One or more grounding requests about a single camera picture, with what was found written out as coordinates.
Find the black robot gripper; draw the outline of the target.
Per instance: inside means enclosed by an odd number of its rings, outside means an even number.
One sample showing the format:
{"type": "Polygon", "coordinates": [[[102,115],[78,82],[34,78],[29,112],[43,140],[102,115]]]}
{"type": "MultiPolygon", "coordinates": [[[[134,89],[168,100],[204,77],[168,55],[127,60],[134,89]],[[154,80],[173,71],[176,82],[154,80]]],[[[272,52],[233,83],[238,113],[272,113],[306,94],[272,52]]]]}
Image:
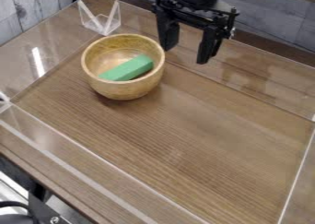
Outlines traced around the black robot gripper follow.
{"type": "MultiPolygon", "coordinates": [[[[154,0],[154,5],[173,8],[184,14],[205,18],[217,26],[208,26],[202,30],[201,41],[197,48],[196,62],[208,63],[216,56],[221,44],[221,32],[225,38],[233,36],[233,22],[238,10],[222,0],[154,0]]],[[[156,11],[158,41],[164,51],[169,51],[178,43],[180,24],[177,19],[162,10],[156,11]]]]}

